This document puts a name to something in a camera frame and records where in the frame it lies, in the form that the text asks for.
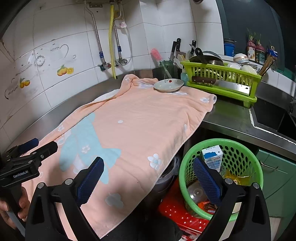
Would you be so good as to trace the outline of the clear plastic cup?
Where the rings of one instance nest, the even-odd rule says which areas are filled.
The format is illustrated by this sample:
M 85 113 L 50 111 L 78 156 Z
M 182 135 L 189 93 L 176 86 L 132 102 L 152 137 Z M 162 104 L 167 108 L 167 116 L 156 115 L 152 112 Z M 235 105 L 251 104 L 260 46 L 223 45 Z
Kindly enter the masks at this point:
M 197 180 L 194 183 L 192 183 L 187 188 L 187 191 L 194 203 L 197 204 L 200 209 L 204 209 L 205 205 L 208 204 L 208 197 L 204 189 L 202 188 L 200 182 Z

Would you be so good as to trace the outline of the green dish drying rack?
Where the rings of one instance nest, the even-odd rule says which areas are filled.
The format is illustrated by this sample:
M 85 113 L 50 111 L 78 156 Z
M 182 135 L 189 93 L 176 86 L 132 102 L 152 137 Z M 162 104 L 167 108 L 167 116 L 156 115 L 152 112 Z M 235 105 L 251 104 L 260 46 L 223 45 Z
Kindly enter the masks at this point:
M 261 76 L 243 70 L 204 63 L 182 61 L 188 75 L 187 85 L 205 92 L 243 102 L 250 108 L 257 102 L 255 96 Z

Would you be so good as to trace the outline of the yellow candy wrapper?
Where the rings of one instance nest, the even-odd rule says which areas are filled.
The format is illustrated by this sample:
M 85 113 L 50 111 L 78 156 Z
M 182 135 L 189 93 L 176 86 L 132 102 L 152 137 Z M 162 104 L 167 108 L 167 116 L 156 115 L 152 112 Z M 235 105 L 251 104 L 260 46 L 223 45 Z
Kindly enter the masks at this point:
M 241 186 L 249 186 L 251 184 L 250 176 L 238 176 L 230 172 L 230 170 L 226 170 L 223 178 L 232 179 L 237 185 Z

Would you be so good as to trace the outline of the stacked white bowls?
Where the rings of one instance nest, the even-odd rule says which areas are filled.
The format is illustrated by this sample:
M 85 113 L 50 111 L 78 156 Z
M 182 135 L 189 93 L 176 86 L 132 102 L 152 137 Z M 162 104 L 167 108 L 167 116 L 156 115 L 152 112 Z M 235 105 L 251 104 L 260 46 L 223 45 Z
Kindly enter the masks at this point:
M 238 54 L 234 55 L 233 61 L 236 63 L 248 63 L 249 59 L 248 59 L 247 55 L 242 54 L 242 53 L 238 53 Z

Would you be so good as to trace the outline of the dark green utensil holder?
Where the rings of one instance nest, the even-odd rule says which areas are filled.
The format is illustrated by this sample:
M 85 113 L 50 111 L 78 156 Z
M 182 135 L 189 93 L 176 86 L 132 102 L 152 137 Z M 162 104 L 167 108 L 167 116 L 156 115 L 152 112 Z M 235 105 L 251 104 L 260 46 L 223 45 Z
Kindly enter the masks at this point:
M 181 72 L 182 70 L 178 68 L 178 66 L 171 60 L 161 61 L 159 66 L 152 70 L 153 77 L 157 78 L 158 80 L 169 78 L 180 79 Z

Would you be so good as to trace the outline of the green cabinet door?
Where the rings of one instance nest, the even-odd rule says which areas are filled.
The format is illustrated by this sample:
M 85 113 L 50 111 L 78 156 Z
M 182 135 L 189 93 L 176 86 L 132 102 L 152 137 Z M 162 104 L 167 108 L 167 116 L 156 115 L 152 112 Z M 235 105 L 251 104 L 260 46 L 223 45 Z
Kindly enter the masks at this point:
M 263 150 L 258 150 L 255 156 L 264 175 L 263 194 L 269 212 L 271 240 L 276 240 L 295 215 L 295 164 Z

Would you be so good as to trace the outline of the white ceramic plate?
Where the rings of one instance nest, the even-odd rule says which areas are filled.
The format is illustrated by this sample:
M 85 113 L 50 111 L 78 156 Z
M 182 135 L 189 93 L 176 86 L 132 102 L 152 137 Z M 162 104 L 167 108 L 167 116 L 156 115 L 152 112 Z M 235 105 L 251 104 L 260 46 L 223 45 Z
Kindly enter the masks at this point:
M 154 89 L 160 92 L 175 92 L 184 85 L 184 81 L 175 78 L 160 80 L 154 84 Z

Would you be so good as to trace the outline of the teal soap bottle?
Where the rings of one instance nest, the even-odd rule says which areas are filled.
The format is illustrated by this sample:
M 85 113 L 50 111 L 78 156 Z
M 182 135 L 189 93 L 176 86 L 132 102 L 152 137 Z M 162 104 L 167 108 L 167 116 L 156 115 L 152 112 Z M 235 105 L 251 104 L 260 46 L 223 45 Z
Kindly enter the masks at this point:
M 186 73 L 185 69 L 182 70 L 180 78 L 184 82 L 184 85 L 187 86 L 188 81 L 189 81 L 189 77 L 188 77 L 188 74 Z

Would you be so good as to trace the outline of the black frying pan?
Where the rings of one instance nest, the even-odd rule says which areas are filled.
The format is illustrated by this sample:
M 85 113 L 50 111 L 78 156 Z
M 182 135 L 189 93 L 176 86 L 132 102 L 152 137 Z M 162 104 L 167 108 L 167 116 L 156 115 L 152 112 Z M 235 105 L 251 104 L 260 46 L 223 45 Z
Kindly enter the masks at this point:
M 220 56 L 212 51 L 202 51 L 200 48 L 195 49 L 195 56 L 189 59 L 192 63 L 203 63 L 223 66 L 223 60 Z

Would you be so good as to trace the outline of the pink bottle brush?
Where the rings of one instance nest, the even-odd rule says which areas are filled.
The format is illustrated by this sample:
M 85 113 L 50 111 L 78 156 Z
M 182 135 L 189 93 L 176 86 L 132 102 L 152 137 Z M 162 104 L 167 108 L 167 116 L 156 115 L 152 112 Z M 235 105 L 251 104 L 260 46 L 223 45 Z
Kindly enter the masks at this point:
M 166 68 L 166 66 L 164 65 L 163 63 L 163 58 L 161 56 L 161 54 L 159 53 L 159 51 L 156 49 L 156 48 L 152 48 L 151 49 L 151 55 L 152 57 L 159 62 L 159 65 L 163 68 L 164 72 L 165 72 L 165 75 L 168 77 L 168 78 L 172 78 L 170 72 L 168 71 L 168 69 Z

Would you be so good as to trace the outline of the red plastic stool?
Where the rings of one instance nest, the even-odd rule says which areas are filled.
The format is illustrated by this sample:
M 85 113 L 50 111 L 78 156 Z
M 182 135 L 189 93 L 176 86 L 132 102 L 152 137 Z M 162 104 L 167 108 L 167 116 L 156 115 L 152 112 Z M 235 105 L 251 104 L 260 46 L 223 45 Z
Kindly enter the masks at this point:
M 181 240 L 197 240 L 209 221 L 192 216 L 185 207 L 178 178 L 162 199 L 158 211 L 177 224 L 183 232 Z

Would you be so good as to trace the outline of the metal water pipe with valve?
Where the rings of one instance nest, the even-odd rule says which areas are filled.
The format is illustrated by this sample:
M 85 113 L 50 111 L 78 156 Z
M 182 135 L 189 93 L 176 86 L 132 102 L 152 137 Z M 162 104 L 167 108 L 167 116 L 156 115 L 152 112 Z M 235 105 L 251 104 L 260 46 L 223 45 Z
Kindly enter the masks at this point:
M 84 9 L 86 10 L 87 13 L 89 13 L 89 15 L 92 18 L 92 23 L 93 23 L 93 27 L 94 27 L 94 31 L 95 31 L 96 42 L 97 42 L 97 45 L 98 45 L 98 53 L 99 53 L 99 57 L 100 57 L 100 60 L 101 60 L 101 64 L 99 65 L 99 68 L 103 72 L 103 71 L 106 71 L 106 70 L 110 69 L 111 64 L 107 63 L 106 60 L 105 60 L 104 53 L 103 53 L 103 50 L 102 50 L 102 46 L 101 46 L 101 43 L 100 43 L 99 32 L 97 30 L 95 16 L 94 16 L 93 12 L 88 8 L 87 1 L 83 1 L 83 2 L 84 2 Z

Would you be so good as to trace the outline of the peach pink towel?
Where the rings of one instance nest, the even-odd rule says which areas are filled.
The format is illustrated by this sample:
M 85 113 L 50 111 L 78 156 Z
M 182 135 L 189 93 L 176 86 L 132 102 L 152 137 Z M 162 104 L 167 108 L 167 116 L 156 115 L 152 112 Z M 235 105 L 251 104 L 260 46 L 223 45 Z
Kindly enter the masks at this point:
M 156 79 L 126 75 L 121 87 L 73 111 L 40 145 L 58 150 L 42 162 L 39 176 L 23 184 L 32 197 L 38 183 L 74 178 L 96 157 L 104 171 L 82 211 L 99 237 L 115 229 L 150 193 L 217 98 L 191 87 L 154 89 Z

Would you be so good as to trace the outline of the white blue milk carton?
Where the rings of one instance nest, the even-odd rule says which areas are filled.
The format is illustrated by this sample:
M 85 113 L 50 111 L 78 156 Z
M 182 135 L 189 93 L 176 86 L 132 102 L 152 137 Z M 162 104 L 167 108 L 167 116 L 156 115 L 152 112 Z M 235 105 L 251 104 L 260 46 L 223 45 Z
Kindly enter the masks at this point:
M 220 172 L 223 152 L 219 145 L 202 149 L 202 158 L 210 169 Z

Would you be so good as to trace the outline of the orange red snack bag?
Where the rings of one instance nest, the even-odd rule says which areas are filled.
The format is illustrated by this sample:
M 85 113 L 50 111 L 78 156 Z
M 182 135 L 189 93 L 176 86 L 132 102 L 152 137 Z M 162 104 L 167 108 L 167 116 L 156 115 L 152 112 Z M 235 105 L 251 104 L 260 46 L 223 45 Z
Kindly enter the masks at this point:
M 214 215 L 217 209 L 217 206 L 212 204 L 209 200 L 199 202 L 197 205 L 200 209 L 211 215 Z

